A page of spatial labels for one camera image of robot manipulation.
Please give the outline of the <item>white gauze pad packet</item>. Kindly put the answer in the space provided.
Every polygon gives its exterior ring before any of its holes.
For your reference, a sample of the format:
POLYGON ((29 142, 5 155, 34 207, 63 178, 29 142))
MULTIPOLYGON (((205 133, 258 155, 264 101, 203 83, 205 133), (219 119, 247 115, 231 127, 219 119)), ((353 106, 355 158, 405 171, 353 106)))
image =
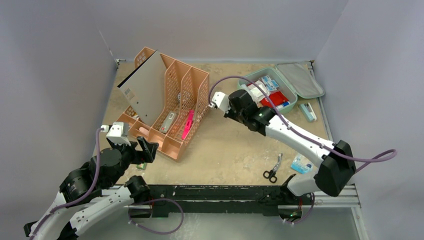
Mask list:
POLYGON ((260 102, 261 100, 263 100, 266 96, 270 95, 270 92, 268 91, 266 85, 260 81, 257 80, 254 84, 249 84, 247 86, 248 92, 249 94, 252 96, 252 99, 255 102, 260 102))

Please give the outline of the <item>black handled scissors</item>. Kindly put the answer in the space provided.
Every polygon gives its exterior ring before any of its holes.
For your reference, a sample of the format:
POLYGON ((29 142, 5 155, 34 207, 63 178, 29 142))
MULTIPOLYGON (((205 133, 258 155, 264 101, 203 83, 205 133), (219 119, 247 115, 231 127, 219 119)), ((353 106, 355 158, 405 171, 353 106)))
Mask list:
POLYGON ((262 174, 262 176, 269 180, 272 184, 275 184, 278 180, 278 178, 276 177, 276 173, 279 170, 281 163, 282 163, 282 159, 283 159, 283 153, 280 153, 277 156, 277 162, 276 164, 273 166, 273 168, 271 170, 265 170, 262 174))

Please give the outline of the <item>red first aid pouch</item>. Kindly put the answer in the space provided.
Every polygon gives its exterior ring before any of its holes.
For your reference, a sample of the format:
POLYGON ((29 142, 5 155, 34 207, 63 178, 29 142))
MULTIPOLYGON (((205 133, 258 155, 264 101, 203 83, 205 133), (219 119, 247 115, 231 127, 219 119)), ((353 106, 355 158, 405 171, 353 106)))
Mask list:
MULTIPOLYGON (((290 102, 289 99, 285 95, 283 95, 283 93, 280 92, 280 91, 275 91, 275 92, 271 93, 268 97, 276 107, 278 105, 281 105, 283 102, 290 102)), ((260 101, 260 103, 263 106, 267 106, 267 107, 272 108, 272 104, 270 103, 270 101, 266 97, 264 99, 262 99, 260 101)))

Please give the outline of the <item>blue white bandage roll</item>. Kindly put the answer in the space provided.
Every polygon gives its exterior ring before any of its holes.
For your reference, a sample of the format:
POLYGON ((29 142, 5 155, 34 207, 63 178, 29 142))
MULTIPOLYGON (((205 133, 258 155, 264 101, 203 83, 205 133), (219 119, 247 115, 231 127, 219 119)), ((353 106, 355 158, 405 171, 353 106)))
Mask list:
POLYGON ((289 106, 291 103, 289 101, 285 101, 282 104, 278 105, 276 108, 278 111, 281 111, 282 109, 284 109, 285 107, 289 106))

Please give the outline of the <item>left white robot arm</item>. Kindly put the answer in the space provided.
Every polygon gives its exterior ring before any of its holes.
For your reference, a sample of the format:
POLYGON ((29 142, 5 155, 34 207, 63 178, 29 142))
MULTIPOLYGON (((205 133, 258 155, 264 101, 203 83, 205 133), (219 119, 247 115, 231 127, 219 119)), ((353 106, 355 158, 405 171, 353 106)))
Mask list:
POLYGON ((107 198, 85 208, 103 190, 113 187, 131 164, 152 163, 159 143, 144 137, 97 150, 90 161, 71 171, 59 186, 52 205, 38 221, 24 225, 31 240, 75 240, 84 229, 108 216, 118 207, 132 203, 142 205, 150 197, 150 188, 141 176, 132 176, 107 198))

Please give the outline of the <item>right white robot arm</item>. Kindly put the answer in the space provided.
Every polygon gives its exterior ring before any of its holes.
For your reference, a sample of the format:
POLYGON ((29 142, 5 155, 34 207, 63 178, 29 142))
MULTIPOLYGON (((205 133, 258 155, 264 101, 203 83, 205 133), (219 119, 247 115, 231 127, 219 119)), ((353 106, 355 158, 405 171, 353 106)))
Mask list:
POLYGON ((353 161, 348 159, 352 156, 348 143, 321 139, 288 122, 273 108, 258 107, 243 89, 230 95, 216 92, 211 102, 224 112, 224 117, 291 147, 316 166, 316 171, 291 176, 284 182, 280 196, 288 204, 294 203, 304 194, 317 191, 337 197, 356 171, 353 161))

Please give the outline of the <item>alcohol wipes bag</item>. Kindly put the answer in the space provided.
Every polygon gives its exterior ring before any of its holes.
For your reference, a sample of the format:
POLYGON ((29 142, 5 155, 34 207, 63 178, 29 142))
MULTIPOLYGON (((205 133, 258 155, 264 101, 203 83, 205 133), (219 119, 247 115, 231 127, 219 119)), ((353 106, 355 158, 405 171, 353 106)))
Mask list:
POLYGON ((271 93, 279 90, 279 85, 269 75, 262 76, 260 80, 265 85, 266 89, 271 93))

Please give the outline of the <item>blue wipes packet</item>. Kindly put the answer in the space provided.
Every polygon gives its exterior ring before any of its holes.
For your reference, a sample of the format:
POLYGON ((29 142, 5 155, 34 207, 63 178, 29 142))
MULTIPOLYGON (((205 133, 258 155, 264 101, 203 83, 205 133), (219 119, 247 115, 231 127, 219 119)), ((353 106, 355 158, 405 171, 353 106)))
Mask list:
POLYGON ((298 153, 294 157, 290 165, 290 168, 296 171, 297 173, 307 174, 314 169, 314 165, 312 164, 311 161, 309 161, 309 159, 304 157, 302 154, 298 153))

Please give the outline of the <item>mint green storage case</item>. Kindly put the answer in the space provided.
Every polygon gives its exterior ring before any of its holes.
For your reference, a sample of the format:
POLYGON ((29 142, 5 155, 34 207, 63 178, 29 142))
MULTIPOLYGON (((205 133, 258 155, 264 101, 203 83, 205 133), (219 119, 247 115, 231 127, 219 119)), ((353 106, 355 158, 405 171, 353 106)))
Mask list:
POLYGON ((325 95, 325 90, 316 81, 311 61, 279 63, 275 67, 265 67, 245 76, 251 81, 269 76, 279 86, 279 91, 288 99, 289 104, 279 106, 281 114, 287 114, 296 105, 298 98, 313 99, 325 95))

